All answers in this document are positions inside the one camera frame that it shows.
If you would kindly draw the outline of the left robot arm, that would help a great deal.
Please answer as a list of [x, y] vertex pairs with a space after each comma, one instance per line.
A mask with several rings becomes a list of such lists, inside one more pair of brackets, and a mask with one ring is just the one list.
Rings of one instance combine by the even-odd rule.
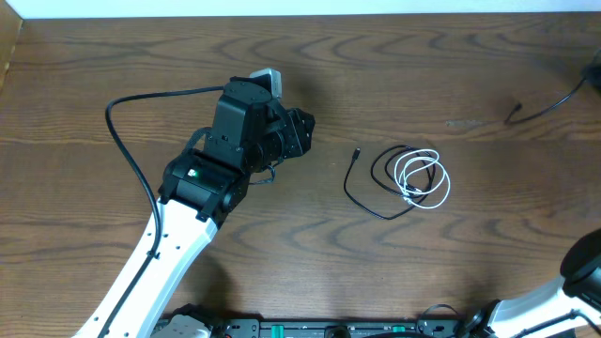
[[273, 173], [311, 148], [315, 118], [281, 103], [281, 74], [262, 69], [218, 87], [211, 126], [195, 131], [154, 193], [111, 128], [139, 178], [152, 213], [124, 268], [79, 337], [148, 337], [195, 258], [244, 199], [255, 173]]

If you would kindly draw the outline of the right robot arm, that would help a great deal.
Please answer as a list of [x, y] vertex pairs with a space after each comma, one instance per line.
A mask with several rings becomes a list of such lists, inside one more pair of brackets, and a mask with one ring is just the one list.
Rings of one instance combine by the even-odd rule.
[[588, 326], [600, 331], [600, 231], [579, 239], [560, 275], [515, 299], [493, 300], [458, 330], [459, 337], [554, 337]]

